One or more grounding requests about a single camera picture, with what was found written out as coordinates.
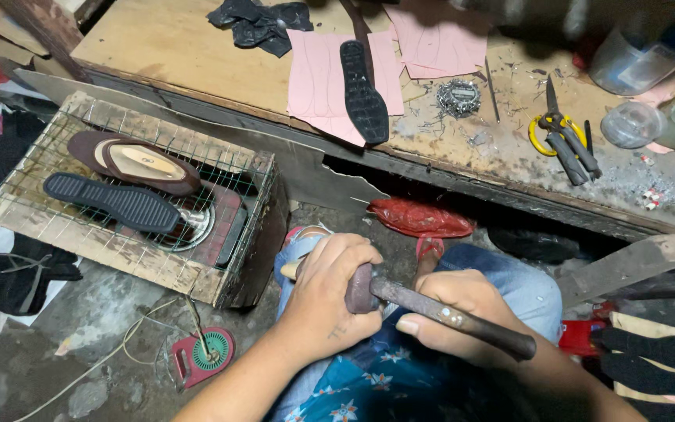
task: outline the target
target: tattoo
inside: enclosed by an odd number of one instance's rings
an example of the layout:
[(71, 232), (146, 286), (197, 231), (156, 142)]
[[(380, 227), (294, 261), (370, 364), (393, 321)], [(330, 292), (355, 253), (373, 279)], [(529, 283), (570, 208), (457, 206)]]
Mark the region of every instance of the tattoo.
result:
[(334, 337), (335, 339), (340, 339), (340, 334), (339, 334), (339, 333), (345, 334), (347, 331), (348, 331), (348, 330), (342, 328), (341, 326), (335, 325), (334, 328), (332, 329), (332, 332), (330, 333), (329, 336), (327, 336), (327, 338), (328, 338), (328, 339), (331, 339), (331, 338)]

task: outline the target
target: scissors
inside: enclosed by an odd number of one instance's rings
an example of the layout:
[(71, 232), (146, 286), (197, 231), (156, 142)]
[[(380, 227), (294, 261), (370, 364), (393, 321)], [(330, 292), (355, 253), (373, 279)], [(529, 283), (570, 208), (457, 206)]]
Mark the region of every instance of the scissors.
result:
[[(536, 116), (530, 121), (527, 130), (530, 143), (544, 156), (556, 156), (562, 163), (572, 185), (579, 186), (588, 180), (577, 160), (582, 162), (588, 173), (591, 173), (595, 178), (600, 177), (602, 172), (598, 168), (598, 162), (587, 151), (585, 133), (572, 121), (571, 117), (561, 114), (559, 111), (557, 92), (554, 90), (551, 76), (548, 77), (548, 82), (546, 82), (546, 105), (548, 106), (547, 113), (543, 116)], [(546, 142), (551, 145), (552, 149), (546, 149), (538, 141), (536, 124), (541, 129), (548, 131)]]

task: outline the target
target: hammer head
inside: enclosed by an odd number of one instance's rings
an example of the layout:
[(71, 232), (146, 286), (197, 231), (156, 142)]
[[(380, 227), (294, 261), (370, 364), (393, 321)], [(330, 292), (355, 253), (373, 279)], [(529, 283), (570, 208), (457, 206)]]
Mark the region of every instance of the hammer head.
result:
[(367, 314), (380, 307), (380, 301), (371, 294), (371, 264), (366, 263), (356, 269), (348, 281), (345, 292), (345, 306), (352, 314)]

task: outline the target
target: brown flat shoe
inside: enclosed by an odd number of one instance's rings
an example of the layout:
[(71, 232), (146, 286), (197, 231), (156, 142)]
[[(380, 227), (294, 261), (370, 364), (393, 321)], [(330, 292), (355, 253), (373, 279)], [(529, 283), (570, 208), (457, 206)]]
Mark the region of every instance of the brown flat shoe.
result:
[(78, 132), (69, 140), (67, 150), (91, 170), (125, 182), (141, 183), (174, 196), (190, 195), (200, 188), (200, 174), (191, 164), (122, 134)]

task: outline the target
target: ripped jeans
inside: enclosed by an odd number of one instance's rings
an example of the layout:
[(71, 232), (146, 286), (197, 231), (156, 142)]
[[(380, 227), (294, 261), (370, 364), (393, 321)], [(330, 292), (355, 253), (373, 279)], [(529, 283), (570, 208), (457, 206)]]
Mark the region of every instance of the ripped jeans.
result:
[[(310, 252), (321, 236), (306, 237), (286, 246), (275, 257), (275, 279), (282, 288), (280, 303), (277, 307), (277, 318), (283, 313), (288, 297), (293, 291), (293, 281), (280, 274), (280, 268), (286, 262), (298, 259)], [(528, 327), (541, 334), (547, 340), (557, 343), (561, 334), (562, 296), (557, 283), (546, 273), (520, 262), (519, 260), (495, 252), (489, 252), (477, 246), (460, 243), (448, 249), (436, 271), (453, 271), (475, 269), (481, 271), (488, 281), (496, 286), (504, 301), (515, 315)], [(401, 336), (395, 330), (395, 323), (401, 315), (408, 311), (403, 308), (395, 310), (384, 322), (381, 330), (370, 340), (365, 340), (341, 355), (358, 361), (371, 359), (372, 344), (394, 342), (399, 339), (415, 341), (409, 336)], [(318, 360), (301, 370), (288, 384), (270, 410), (266, 420), (283, 420), (296, 406), (305, 402), (312, 394), (314, 387), (322, 378), (332, 357)]]

